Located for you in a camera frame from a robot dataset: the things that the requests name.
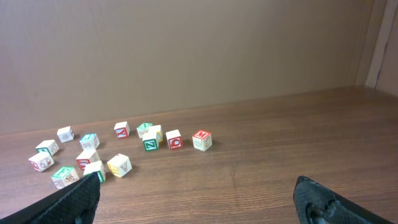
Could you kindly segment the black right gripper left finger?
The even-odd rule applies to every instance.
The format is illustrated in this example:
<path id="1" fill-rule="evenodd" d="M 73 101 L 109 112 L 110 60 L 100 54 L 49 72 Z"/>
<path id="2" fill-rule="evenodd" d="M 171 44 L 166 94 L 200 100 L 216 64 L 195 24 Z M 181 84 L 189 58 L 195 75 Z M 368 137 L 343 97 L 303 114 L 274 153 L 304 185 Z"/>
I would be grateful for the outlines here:
<path id="1" fill-rule="evenodd" d="M 99 200 L 99 177 L 96 174 L 89 174 L 48 197 L 2 218 L 1 223 L 92 224 Z"/>

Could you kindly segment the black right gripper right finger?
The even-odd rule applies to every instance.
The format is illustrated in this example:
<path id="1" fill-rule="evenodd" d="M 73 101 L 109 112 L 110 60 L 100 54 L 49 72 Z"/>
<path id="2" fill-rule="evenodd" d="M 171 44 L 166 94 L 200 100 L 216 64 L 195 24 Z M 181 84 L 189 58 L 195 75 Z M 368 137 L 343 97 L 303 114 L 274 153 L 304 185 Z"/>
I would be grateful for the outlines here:
<path id="1" fill-rule="evenodd" d="M 303 175 L 296 181 L 293 201 L 300 224 L 392 224 Z"/>

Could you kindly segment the red block with drawing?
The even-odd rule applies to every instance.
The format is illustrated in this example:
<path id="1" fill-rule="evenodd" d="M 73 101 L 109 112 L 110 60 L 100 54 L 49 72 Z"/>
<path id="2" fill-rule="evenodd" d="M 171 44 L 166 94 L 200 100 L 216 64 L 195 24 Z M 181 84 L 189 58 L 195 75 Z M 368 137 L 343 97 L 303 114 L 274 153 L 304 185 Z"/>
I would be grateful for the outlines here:
<path id="1" fill-rule="evenodd" d="M 95 149 L 85 149 L 76 158 L 77 164 L 81 170 L 84 170 L 87 164 L 99 161 L 100 157 L 97 150 Z"/>

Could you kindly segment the red G block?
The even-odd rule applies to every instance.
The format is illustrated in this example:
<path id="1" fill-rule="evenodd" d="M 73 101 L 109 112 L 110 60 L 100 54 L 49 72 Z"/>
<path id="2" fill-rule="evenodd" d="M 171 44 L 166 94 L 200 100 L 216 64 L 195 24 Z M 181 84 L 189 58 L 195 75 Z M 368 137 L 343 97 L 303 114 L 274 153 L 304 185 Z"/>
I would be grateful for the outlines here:
<path id="1" fill-rule="evenodd" d="M 37 153 L 29 158 L 29 162 L 31 163 L 32 167 L 39 172 L 43 172 L 55 164 L 52 156 L 48 152 Z"/>

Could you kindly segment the green Z block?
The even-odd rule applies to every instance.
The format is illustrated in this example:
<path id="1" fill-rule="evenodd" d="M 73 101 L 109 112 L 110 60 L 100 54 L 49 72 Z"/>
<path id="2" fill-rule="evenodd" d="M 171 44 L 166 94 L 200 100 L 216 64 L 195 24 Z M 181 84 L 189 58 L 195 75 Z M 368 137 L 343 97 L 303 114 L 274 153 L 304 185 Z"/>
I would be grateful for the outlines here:
<path id="1" fill-rule="evenodd" d="M 144 149 L 146 151 L 153 151 L 159 149 L 159 141 L 157 139 L 156 132 L 144 133 L 142 136 L 142 142 L 144 145 Z"/>

